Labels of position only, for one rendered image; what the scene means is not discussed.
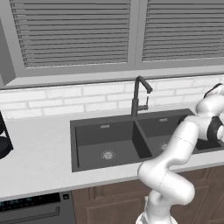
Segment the grey slatted window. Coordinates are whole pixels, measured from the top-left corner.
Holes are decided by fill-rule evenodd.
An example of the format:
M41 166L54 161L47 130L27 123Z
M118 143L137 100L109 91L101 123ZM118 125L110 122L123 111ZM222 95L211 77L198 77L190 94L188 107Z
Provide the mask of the grey slatted window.
M0 88L224 74L224 0L0 0Z

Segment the grey dishwasher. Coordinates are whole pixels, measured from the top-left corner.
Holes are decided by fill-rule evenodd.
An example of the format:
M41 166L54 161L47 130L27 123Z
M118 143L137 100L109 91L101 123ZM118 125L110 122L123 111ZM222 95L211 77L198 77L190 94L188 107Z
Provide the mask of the grey dishwasher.
M56 192L0 201L0 224L76 224L72 194Z

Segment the dark grey double sink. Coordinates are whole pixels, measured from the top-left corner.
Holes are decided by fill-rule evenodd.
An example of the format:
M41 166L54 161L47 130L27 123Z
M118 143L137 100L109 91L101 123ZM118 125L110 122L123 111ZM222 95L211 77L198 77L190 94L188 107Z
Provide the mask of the dark grey double sink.
M144 162L160 155L188 108L70 122L72 171Z

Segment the brown wooden cupboard door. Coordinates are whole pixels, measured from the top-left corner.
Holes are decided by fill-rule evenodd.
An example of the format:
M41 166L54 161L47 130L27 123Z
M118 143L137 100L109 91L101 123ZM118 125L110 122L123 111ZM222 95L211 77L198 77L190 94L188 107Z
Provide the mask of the brown wooden cupboard door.
M179 175L193 183L195 197L186 206L173 206L171 215L178 224L224 224L224 165Z
M136 224L150 190L139 180L72 190L76 224Z

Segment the black sink tap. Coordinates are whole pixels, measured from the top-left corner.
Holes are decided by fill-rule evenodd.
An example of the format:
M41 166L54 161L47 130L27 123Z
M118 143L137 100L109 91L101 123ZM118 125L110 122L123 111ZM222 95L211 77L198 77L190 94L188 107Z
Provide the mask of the black sink tap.
M153 88L151 87L151 85L142 76L136 77L135 86L134 86L134 96L133 96L132 104L131 104L131 116L132 117L137 117L138 111L148 109L148 104L145 104L145 105L139 104L139 99L138 99L139 84L142 84L144 86L144 88L146 89L148 94L150 94L153 91Z

